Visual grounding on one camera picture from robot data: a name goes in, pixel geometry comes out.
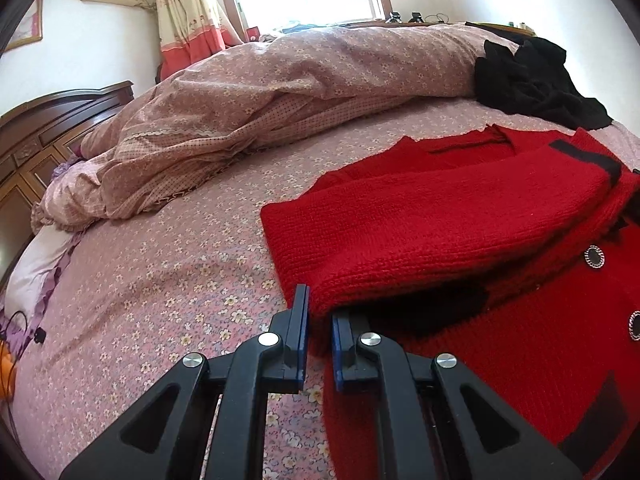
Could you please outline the black garment pile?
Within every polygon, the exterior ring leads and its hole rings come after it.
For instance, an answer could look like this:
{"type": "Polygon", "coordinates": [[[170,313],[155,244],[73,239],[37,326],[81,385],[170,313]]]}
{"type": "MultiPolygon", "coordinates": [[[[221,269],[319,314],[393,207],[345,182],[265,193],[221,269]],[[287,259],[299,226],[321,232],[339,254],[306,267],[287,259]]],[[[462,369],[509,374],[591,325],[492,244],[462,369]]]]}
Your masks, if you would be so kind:
{"type": "Polygon", "coordinates": [[[474,66],[477,102],[509,115],[538,117],[573,130],[612,125],[604,105],[582,96],[574,86],[565,68],[563,48],[512,28],[474,26],[518,45],[512,52],[495,41],[484,42],[485,55],[474,66]]]}

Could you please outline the cream and red curtain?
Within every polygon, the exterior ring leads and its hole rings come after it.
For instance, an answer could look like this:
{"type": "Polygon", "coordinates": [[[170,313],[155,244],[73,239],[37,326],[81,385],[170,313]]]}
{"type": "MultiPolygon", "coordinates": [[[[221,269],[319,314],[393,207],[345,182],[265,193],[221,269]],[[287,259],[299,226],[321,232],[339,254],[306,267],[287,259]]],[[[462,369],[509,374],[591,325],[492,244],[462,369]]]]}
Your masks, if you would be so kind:
{"type": "Polygon", "coordinates": [[[160,79],[244,42],[221,0],[155,0],[160,79]]]}

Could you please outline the orange object by bed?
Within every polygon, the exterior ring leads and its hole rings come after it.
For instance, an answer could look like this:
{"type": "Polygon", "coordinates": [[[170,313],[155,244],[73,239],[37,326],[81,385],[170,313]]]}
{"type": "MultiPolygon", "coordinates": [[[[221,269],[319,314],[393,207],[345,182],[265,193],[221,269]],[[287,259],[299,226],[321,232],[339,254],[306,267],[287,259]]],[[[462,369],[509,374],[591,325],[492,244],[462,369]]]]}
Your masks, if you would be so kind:
{"type": "Polygon", "coordinates": [[[4,340],[1,341],[1,362],[0,362],[0,396],[2,401],[11,401],[15,393],[16,367],[14,357],[9,350],[9,346],[4,340]]]}

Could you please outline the framed wall picture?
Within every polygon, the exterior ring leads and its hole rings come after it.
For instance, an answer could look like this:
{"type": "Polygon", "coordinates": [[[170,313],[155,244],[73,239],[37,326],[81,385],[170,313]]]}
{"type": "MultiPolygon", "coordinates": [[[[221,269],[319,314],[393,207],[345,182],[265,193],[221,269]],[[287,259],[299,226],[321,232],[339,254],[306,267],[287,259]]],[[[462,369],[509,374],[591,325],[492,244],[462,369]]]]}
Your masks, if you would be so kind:
{"type": "Polygon", "coordinates": [[[34,0],[17,29],[14,30],[4,52],[33,44],[42,39],[42,7],[43,0],[34,0]]]}

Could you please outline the white lilac pillow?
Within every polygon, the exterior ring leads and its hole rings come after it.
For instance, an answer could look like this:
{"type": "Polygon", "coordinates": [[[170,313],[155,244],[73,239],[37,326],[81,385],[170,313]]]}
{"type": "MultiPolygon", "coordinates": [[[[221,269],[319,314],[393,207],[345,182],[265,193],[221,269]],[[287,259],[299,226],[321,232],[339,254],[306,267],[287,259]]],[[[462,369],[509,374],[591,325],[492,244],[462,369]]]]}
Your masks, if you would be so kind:
{"type": "Polygon", "coordinates": [[[26,327],[36,315],[44,283],[72,248],[77,236],[56,226],[43,226],[28,244],[12,271],[4,294],[4,313],[26,327]]]}

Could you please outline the red knit cardigan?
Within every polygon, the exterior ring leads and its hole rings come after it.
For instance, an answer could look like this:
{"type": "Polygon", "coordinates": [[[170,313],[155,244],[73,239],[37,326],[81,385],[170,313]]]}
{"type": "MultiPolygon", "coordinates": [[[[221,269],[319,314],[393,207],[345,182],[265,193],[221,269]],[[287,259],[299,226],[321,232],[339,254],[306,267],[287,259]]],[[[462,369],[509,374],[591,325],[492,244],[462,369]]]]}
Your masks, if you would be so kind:
{"type": "Polygon", "coordinates": [[[639,421],[639,176],[585,130],[403,138],[260,218],[324,350],[344,307],[449,351],[591,478],[639,421]]]}

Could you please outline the dark wooden headboard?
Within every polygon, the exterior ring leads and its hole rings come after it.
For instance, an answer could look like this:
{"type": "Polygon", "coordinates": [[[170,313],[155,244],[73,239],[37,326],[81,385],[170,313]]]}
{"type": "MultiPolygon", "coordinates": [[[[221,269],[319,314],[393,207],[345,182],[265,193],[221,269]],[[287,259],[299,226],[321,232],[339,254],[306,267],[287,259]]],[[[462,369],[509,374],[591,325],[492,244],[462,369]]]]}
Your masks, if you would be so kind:
{"type": "Polygon", "coordinates": [[[1,116],[1,281],[5,282],[34,234],[32,205],[41,200],[53,170],[79,152],[82,138],[134,98],[125,80],[99,89],[40,96],[1,116]]]}

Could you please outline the pink floral bed sheet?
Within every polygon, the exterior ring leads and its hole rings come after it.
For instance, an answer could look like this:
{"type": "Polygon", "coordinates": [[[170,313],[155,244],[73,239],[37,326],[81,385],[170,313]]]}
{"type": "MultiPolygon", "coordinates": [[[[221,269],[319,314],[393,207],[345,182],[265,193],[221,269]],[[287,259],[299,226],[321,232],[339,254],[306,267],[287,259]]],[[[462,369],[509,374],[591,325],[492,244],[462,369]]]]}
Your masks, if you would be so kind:
{"type": "MultiPolygon", "coordinates": [[[[41,326],[43,344],[28,345],[17,365],[12,413],[21,446],[43,479],[57,479],[65,466],[117,416],[191,351],[220,356],[267,329],[285,308],[259,211],[270,202],[290,200],[327,171],[387,150],[403,136],[420,140],[455,136],[487,125],[518,130],[568,131],[551,122],[505,115],[472,100],[417,100],[368,118],[348,122],[310,139],[250,155],[155,214],[122,223],[100,222],[82,237],[55,286],[41,326]]],[[[608,296],[593,307],[572,289],[567,300],[577,313],[525,344],[534,350],[561,350],[543,360],[548,400],[526,403],[534,393],[532,366],[509,365],[514,400],[496,383],[500,396],[535,417],[549,415],[563,424],[566,402],[551,374],[568,380],[568,392],[588,401],[609,370],[623,394],[631,379],[630,400],[639,414],[639,343],[627,334],[627,320],[639,310],[638,247],[628,249],[630,278],[614,271],[608,296]],[[614,307],[627,310],[614,322],[614,307]]],[[[270,394],[267,410],[264,479],[335,479],[323,427],[321,360],[312,356],[302,393],[270,394]]]]}

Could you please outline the pink floral duvet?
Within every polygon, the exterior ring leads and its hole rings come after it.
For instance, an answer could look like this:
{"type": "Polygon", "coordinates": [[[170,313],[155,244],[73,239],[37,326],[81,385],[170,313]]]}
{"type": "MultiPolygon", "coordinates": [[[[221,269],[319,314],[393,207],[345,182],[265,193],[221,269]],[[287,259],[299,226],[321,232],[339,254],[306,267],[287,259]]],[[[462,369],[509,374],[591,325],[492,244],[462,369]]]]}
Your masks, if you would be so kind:
{"type": "Polygon", "coordinates": [[[329,27],[252,42],[173,74],[81,141],[32,207],[32,228],[74,232],[160,208],[241,156],[417,96],[472,96],[492,39],[465,24],[329,27]]]}

